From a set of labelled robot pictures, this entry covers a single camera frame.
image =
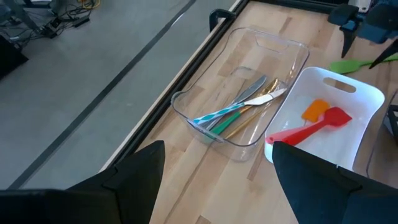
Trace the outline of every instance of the black metal frame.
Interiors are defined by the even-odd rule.
[[[240,15],[243,9],[246,7],[248,2],[251,0],[242,0],[238,3],[232,13],[236,14],[236,17]],[[309,0],[252,0],[259,1],[269,4],[276,4],[280,6],[293,7],[297,9],[304,9],[313,12],[320,12],[329,14],[337,4],[320,3],[316,1]],[[172,95],[182,90],[182,88],[188,83],[192,75],[200,67],[206,57],[210,54],[213,48],[217,45],[220,39],[223,37],[225,32],[231,27],[235,18],[227,19],[219,29],[214,33],[214,35],[209,39],[209,41],[201,48],[196,57],[188,64],[185,70],[181,73],[180,77],[173,83],[169,88],[167,93],[158,102],[155,108],[150,112],[150,114],[145,118],[144,122],[137,128],[135,133],[130,137],[128,142],[123,146],[121,152],[115,157],[110,166],[117,164],[122,161],[126,156],[134,153],[137,148],[141,145],[146,136],[150,133],[152,128],[156,125],[158,120],[163,116],[166,110],[170,107],[170,101]]]

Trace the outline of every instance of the wooden countertop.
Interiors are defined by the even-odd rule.
[[[337,26],[327,22],[324,14],[250,2],[229,32],[237,27],[254,27],[280,35],[325,52],[331,60],[340,59],[343,34]],[[356,39],[346,58],[376,58],[388,44],[376,45]],[[214,57],[214,54],[209,55],[192,80],[198,78]],[[366,175],[366,165],[382,119],[398,87],[398,76],[391,72],[397,67],[397,63],[384,63],[372,70],[364,68],[349,75],[376,86],[386,96],[382,108],[371,120],[356,156],[354,170],[359,174]],[[198,85],[206,88],[209,83]],[[166,162],[150,223],[297,223],[273,165],[264,158],[263,144],[247,162],[231,161],[194,140],[172,108],[159,120],[141,147],[157,139],[165,141]]]

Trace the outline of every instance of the butter knife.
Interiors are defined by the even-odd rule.
[[[255,93],[260,87],[266,82],[267,77],[263,75],[260,77],[257,81],[255,81],[249,88],[245,89],[240,95],[238,95],[227,107],[238,104],[249,98],[253,93]],[[222,118],[220,116],[219,118],[216,118],[212,120],[210,123],[204,123],[201,126],[203,126],[205,129],[210,130],[214,125],[217,124],[217,122]]]

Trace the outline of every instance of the clear plastic container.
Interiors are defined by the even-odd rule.
[[[174,94],[173,109],[201,142],[232,160],[246,161],[253,156],[256,146],[263,144],[264,132],[285,95],[268,104],[251,108],[220,135],[189,121],[226,107],[262,75],[267,80],[258,91],[275,78],[292,86],[309,55],[306,46],[296,41],[250,28],[237,28],[220,40],[207,58],[209,61],[205,61],[194,75],[197,79],[191,80],[190,87]],[[244,129],[229,139],[225,138],[258,112],[260,114]]]

